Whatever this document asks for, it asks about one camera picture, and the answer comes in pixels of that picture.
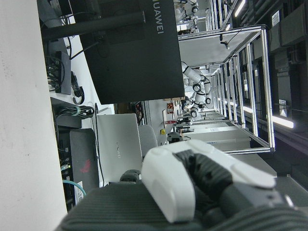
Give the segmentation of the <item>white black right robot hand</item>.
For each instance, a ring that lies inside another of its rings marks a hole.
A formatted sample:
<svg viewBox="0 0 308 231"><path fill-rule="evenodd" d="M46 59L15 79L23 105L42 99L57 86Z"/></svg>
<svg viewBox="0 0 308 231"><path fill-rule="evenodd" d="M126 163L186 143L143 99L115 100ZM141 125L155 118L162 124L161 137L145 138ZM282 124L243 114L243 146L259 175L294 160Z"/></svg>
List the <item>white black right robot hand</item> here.
<svg viewBox="0 0 308 231"><path fill-rule="evenodd" d="M141 180L91 191L59 231L305 231L275 178L200 140L155 147Z"/></svg>

